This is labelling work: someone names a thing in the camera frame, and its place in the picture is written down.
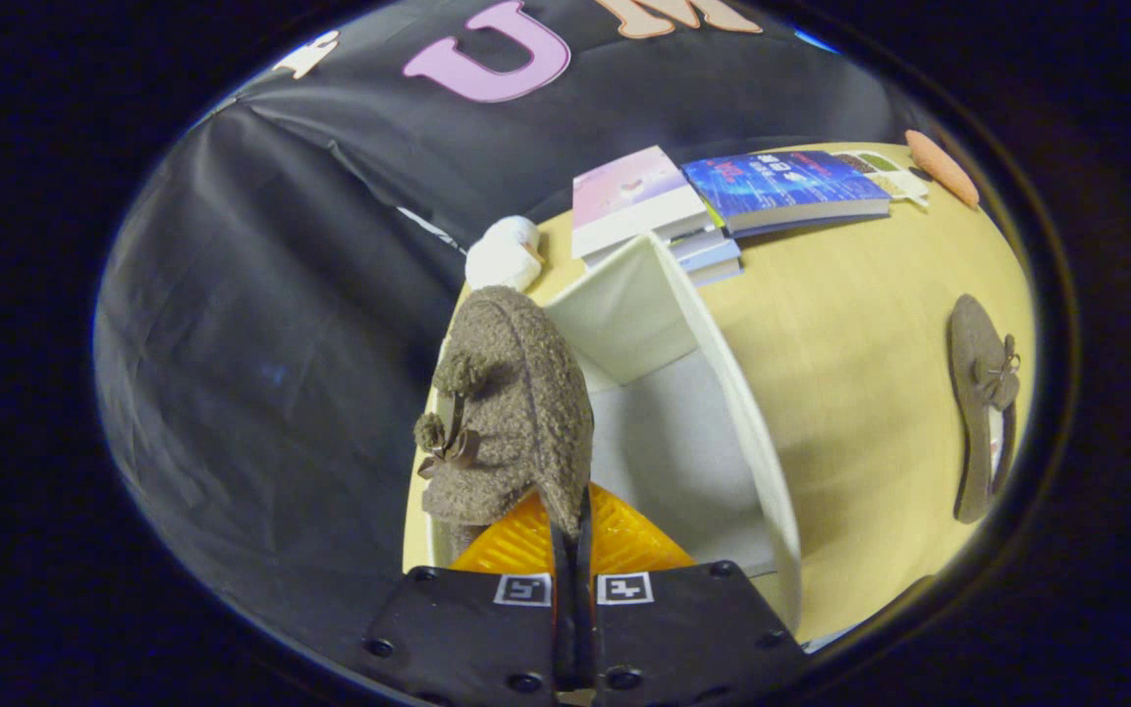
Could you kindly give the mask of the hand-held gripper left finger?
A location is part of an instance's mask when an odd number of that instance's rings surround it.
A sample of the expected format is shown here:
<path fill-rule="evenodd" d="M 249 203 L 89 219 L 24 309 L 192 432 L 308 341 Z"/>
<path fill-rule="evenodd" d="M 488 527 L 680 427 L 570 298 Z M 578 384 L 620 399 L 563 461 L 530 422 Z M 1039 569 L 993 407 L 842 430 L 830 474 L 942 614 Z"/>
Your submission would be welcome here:
<path fill-rule="evenodd" d="M 530 493 L 461 552 L 416 567 L 360 637 L 360 671 L 435 706 L 556 706 L 577 686 L 577 546 Z"/>

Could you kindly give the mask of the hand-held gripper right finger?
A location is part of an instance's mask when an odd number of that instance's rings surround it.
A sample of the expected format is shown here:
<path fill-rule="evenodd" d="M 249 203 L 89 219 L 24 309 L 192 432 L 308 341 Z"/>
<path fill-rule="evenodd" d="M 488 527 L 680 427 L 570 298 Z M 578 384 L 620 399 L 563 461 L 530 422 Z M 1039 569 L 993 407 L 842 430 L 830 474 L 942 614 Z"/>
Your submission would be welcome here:
<path fill-rule="evenodd" d="M 585 510 L 577 663 L 594 706 L 745 706 L 803 676 L 808 654 L 737 563 L 697 563 L 596 484 Z"/>

